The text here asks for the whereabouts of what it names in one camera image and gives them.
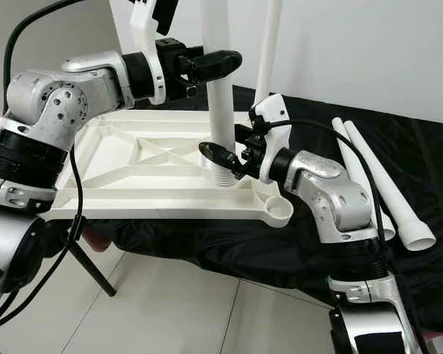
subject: black cloth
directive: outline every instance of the black cloth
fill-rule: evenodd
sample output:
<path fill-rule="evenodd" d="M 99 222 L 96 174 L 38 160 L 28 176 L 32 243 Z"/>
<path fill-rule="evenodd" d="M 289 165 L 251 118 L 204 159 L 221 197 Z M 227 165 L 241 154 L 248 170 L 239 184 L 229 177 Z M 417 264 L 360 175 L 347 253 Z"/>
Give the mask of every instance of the black cloth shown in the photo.
<path fill-rule="evenodd" d="M 236 110 L 248 110 L 253 98 L 253 90 L 234 88 Z M 398 237 L 389 245 L 411 288 L 424 328 L 443 332 L 443 124 L 294 97 L 284 99 L 292 119 L 326 125 L 334 117 L 354 121 L 416 214 L 432 229 L 437 243 L 426 251 L 407 251 Z M 159 108 L 207 110 L 206 92 L 195 100 Z M 317 128 L 293 126 L 290 147 L 343 162 L 336 139 Z M 328 269 L 312 214 L 300 199 L 284 196 L 293 203 L 295 213 L 282 229 L 272 229 L 260 221 L 89 223 L 125 251 L 187 260 L 203 269 L 298 288 L 331 303 L 325 281 Z"/>

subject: black tripod leg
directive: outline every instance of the black tripod leg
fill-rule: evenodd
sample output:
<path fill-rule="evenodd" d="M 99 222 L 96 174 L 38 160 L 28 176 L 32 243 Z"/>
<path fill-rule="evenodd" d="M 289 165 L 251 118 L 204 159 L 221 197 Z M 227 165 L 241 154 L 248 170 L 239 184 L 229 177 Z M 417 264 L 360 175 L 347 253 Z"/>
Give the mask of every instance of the black tripod leg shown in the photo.
<path fill-rule="evenodd" d="M 95 279 L 98 285 L 100 285 L 109 296 L 114 296 L 117 293 L 76 241 L 71 242 L 69 252 L 72 253 L 75 259 L 79 261 L 79 263 L 89 272 L 92 278 Z"/>

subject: white bracket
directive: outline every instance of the white bracket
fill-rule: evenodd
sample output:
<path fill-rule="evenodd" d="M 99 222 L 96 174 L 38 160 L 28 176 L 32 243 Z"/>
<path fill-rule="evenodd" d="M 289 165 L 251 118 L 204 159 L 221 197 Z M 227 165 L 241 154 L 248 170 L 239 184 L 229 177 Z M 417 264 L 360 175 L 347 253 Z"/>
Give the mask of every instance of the white bracket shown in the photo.
<path fill-rule="evenodd" d="M 266 122 L 289 120 L 284 99 L 280 94 L 269 96 L 257 104 L 255 113 L 257 116 L 262 116 Z M 272 183 L 272 179 L 269 178 L 269 170 L 275 156 L 281 148 L 289 147 L 290 129 L 290 125 L 274 128 L 264 137 L 266 139 L 266 153 L 259 171 L 259 179 L 266 184 Z"/>
<path fill-rule="evenodd" d="M 165 81 L 156 50 L 158 21 L 153 18 L 156 0 L 135 1 L 130 26 L 136 50 L 141 51 L 148 61 L 154 83 L 154 96 L 149 98 L 152 105 L 165 102 Z"/>

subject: robotic arm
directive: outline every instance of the robotic arm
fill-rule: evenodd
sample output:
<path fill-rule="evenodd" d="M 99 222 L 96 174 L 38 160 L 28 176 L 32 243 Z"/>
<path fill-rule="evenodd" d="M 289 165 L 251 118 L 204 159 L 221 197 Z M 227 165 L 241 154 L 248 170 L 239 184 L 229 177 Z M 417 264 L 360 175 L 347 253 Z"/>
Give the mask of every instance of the robotic arm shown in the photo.
<path fill-rule="evenodd" d="M 366 191 L 335 161 L 290 150 L 290 127 L 265 127 L 289 119 L 284 100 L 272 95 L 250 111 L 253 129 L 236 126 L 241 157 L 212 142 L 199 149 L 240 179 L 278 182 L 311 209 L 323 249 L 331 260 L 327 279 L 335 309 L 330 312 L 335 351 L 343 353 L 420 353 L 402 304 L 395 276 L 381 255 L 371 225 Z"/>
<path fill-rule="evenodd" d="M 177 1 L 135 4 L 134 13 L 146 16 L 141 30 L 151 40 L 141 52 L 71 58 L 62 72 L 29 70 L 8 86 L 9 110 L 0 118 L 0 297 L 31 282 L 43 257 L 56 253 L 49 250 L 52 239 L 66 239 L 56 235 L 66 230 L 37 214 L 52 206 L 75 135 L 89 120 L 142 99 L 160 104 L 193 97 L 199 84 L 241 65 L 234 51 L 204 53 L 173 38 L 155 41 L 156 31 L 167 33 L 171 22 L 163 8 L 168 2 L 175 9 Z"/>

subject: white plastic tube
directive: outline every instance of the white plastic tube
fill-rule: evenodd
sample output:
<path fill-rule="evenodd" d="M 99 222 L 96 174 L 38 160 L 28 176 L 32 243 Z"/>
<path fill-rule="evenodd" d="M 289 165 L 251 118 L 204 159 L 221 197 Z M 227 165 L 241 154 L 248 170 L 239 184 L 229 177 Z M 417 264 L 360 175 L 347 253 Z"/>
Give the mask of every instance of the white plastic tube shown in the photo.
<path fill-rule="evenodd" d="M 269 96 L 275 48 L 278 40 L 279 21 L 281 20 L 281 10 L 282 0 L 268 1 L 254 104 L 260 103 Z"/>
<path fill-rule="evenodd" d="M 377 189 L 396 221 L 398 226 L 397 231 L 405 248 L 409 251 L 421 251 L 433 246 L 436 238 L 432 231 L 426 223 L 418 219 L 354 123 L 350 121 L 345 122 L 345 129 L 349 135 L 349 139 L 368 162 Z"/>
<path fill-rule="evenodd" d="M 343 135 L 345 138 L 349 140 L 349 136 L 346 133 L 346 129 L 343 125 L 343 121 L 341 118 L 336 117 L 332 120 L 333 129 L 336 132 Z M 337 140 L 338 145 L 340 146 L 341 156 L 343 157 L 343 161 L 345 162 L 346 170 L 348 171 L 349 178 L 358 183 L 369 195 L 369 200 L 373 200 L 371 185 L 369 184 L 368 177 L 366 176 L 363 166 L 361 165 L 360 160 L 356 157 L 356 155 L 351 151 L 349 147 L 346 146 L 344 142 L 341 140 Z M 374 227 L 377 229 L 377 219 L 376 219 L 376 210 L 374 208 L 374 204 L 371 202 L 371 222 Z M 382 224 L 384 226 L 384 236 L 387 241 L 394 238 L 396 234 L 396 230 L 394 225 L 392 224 L 391 219 L 382 211 L 380 208 Z"/>
<path fill-rule="evenodd" d="M 227 0 L 201 0 L 202 34 L 205 53 L 230 48 L 230 24 Z M 231 75 L 207 83 L 210 132 L 212 142 L 235 153 L 235 120 L 233 115 L 233 84 Z M 217 186 L 235 184 L 233 174 L 212 164 Z"/>

